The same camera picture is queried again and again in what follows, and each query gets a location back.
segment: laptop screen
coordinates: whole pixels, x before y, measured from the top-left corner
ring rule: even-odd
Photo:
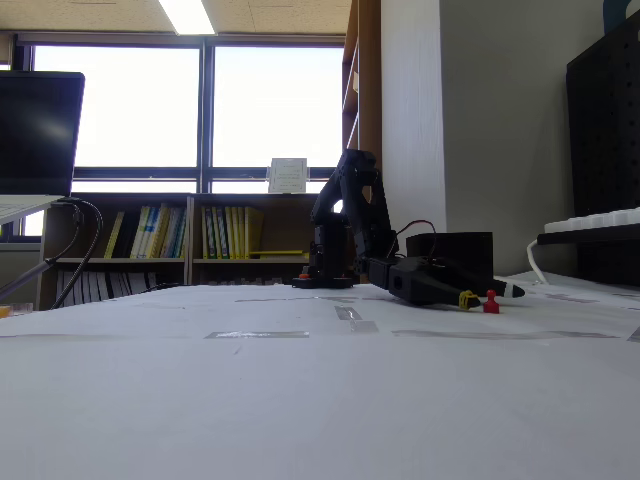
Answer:
[[[0,72],[0,194],[71,193],[84,75]]]

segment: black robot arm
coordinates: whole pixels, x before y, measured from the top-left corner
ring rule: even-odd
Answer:
[[[396,258],[397,235],[391,229],[382,176],[368,152],[345,150],[326,186],[320,192],[311,220],[316,225],[309,266],[297,288],[349,288],[347,241],[350,226],[356,247],[355,274],[393,295],[416,305],[443,303],[480,306],[474,292],[504,292],[505,284],[466,272],[453,262],[428,257]],[[364,191],[369,190],[370,201]],[[334,205],[343,201],[341,213]]]

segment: black pegboard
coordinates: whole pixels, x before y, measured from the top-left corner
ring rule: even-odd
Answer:
[[[640,12],[567,68],[577,216],[640,207]]]

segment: ceiling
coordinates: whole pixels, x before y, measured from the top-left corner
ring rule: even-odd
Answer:
[[[216,33],[340,34],[351,0],[203,0]],[[158,0],[0,0],[0,30],[171,32]]]

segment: white table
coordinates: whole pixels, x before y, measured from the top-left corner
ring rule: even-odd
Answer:
[[[499,316],[243,286],[2,320],[1,476],[638,478],[640,295],[523,285]]]

